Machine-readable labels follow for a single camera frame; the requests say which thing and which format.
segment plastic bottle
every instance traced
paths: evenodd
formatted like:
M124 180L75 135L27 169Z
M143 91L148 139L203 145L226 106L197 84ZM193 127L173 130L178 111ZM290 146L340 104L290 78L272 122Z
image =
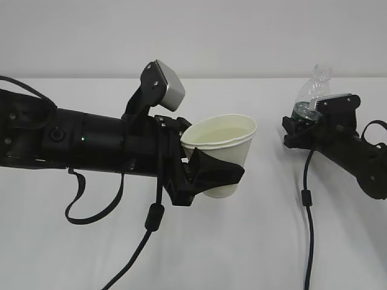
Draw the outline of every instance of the plastic bottle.
M309 102L314 98L330 95L329 80L331 79L332 68L325 65L314 67L312 78L301 88L294 104L291 117L295 120L302 120L308 123L318 121L321 114L309 111Z

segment black robotic arm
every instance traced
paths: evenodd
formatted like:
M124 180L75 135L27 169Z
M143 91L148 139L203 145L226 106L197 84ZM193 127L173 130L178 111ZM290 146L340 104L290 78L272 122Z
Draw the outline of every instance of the black robotic arm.
M329 96L316 103L322 114L319 121L310 123L284 117L282 125L288 135L288 148L312 149L328 157L352 174L362 190L374 199L387 198L387 146L370 144L356 132L355 110L360 106L358 95ZM373 121L387 129L384 121Z
M188 163L182 162L186 156L180 137L190 126L187 120L148 115L156 105L171 111L179 107L185 90L177 75L156 60L140 80L121 118L59 109L46 97L0 89L0 166L157 176L160 151L159 177L172 203L183 206L207 189L238 183L244 173L241 166L198 149Z

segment white wall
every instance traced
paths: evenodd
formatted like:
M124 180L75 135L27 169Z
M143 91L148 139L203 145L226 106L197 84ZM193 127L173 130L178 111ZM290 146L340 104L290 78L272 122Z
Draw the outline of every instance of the white wall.
M0 74L138 77L387 76L385 0L0 0Z

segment screw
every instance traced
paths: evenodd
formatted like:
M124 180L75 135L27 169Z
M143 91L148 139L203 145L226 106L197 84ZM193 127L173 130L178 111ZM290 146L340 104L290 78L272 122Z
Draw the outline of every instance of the screw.
M129 170L132 171L135 167L135 159L133 159L129 164Z

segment cup rim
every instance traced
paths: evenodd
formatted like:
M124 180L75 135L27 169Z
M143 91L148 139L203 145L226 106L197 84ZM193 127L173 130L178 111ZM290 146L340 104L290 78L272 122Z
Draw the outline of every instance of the cup rim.
M211 149L209 149L209 148L207 148L207 147L208 147L208 146L210 146L210 147L213 147L213 146L222 146L222 145L225 146L225 147L222 147L222 148L227 148L227 147L232 147L232 146L228 146L229 143L233 143L233 144L232 144L233 146L239 145L239 144L241 144L241 143L243 143L243 142L245 142L245 141L251 139L251 138L254 136L254 134L256 133L256 130L257 130L257 124L256 124L256 121L255 121L252 117L247 116L247 115L243 115L243 114L223 114L223 115L217 115L217 116L214 116L214 117L210 117L210 118L204 119L203 121L200 121L199 123L196 123L195 125L198 125L198 124L207 122L207 121L212 120L212 119L216 119L216 118L220 118L220 117L225 117L225 116L240 116L240 117L248 118L248 119L250 119L250 120L254 123L254 130L252 130L250 133L245 134L245 135L243 135L243 136L235 137L235 138L232 138L232 139L229 139L229 140L225 140L225 141L219 141L219 142L205 142L205 143L203 143L203 142L202 142L202 143L187 143L187 142L184 142L184 141L182 141L182 140L180 139L181 144L182 144L183 146L185 145L184 147L186 147L186 148L188 148L188 149L194 149L194 148L196 148L196 147L197 147L197 148L203 147L203 149L205 149L205 150L211 150Z
M235 146L238 146L242 143L245 143L247 141L250 141L254 135L255 135L255 132L252 133L252 134L249 134L249 136L247 136L245 139L243 140L239 140L239 142L228 142L227 144L220 144L220 145L215 145L215 146L197 146L197 145L190 145L190 144L186 144L186 143L182 143L181 145L184 147L184 148L187 148L187 149L199 149L199 150L216 150L216 149L224 149L224 148L232 148L232 147L235 147Z

